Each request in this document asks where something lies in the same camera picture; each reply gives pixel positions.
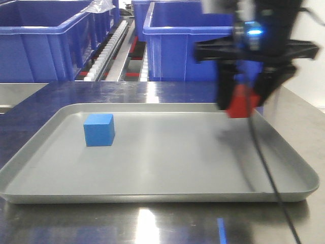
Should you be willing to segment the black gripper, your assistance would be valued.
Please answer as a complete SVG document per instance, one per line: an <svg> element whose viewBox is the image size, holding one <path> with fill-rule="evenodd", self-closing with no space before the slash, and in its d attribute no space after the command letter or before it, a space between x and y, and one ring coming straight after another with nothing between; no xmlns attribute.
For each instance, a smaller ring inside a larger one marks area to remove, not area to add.
<svg viewBox="0 0 325 244"><path fill-rule="evenodd" d="M258 106L284 82L294 77L294 65L280 65L297 58L315 59L319 46L311 41L290 38L293 23L246 21L234 26L221 26L213 30L216 38L194 44L196 61L219 60L216 104L220 110L228 109L238 69L235 60L249 60L264 65L258 74L253 91L259 96Z"/></svg>

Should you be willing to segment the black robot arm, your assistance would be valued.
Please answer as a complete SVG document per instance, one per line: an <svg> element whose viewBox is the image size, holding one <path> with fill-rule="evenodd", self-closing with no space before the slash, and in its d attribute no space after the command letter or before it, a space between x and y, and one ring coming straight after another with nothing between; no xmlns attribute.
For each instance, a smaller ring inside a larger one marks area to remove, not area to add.
<svg viewBox="0 0 325 244"><path fill-rule="evenodd" d="M217 61L216 104L230 117L249 117L283 83L294 77L293 60L314 59L319 47L291 39L301 1L234 1L230 36L195 44L198 61Z"/></svg>

